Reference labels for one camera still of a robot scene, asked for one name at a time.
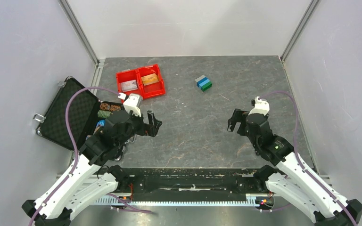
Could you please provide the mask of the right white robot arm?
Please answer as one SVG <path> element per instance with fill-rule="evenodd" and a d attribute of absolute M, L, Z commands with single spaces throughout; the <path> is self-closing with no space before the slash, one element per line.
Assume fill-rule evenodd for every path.
<path fill-rule="evenodd" d="M 257 155 L 271 163 L 257 170 L 253 185 L 259 192 L 275 193 L 304 213 L 316 226 L 356 226 L 362 204 L 347 199 L 327 184 L 295 152 L 285 138 L 273 134 L 268 116 L 235 109 L 228 131 L 248 137 Z"/>

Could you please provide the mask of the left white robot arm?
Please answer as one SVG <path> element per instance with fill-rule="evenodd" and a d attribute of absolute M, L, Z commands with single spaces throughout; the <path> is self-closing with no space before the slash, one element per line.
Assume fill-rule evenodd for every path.
<path fill-rule="evenodd" d="M 104 125 L 75 149 L 75 158 L 54 185 L 36 200 L 27 200 L 23 211 L 30 217 L 29 225 L 68 226 L 86 207 L 113 191 L 123 192 L 131 186 L 130 176 L 119 165 L 108 168 L 101 177 L 84 189 L 84 181 L 99 172 L 108 160 L 122 157 L 128 140 L 136 135 L 155 137 L 162 121 L 148 111 L 148 123 L 143 115 L 125 110 L 111 113 Z"/>

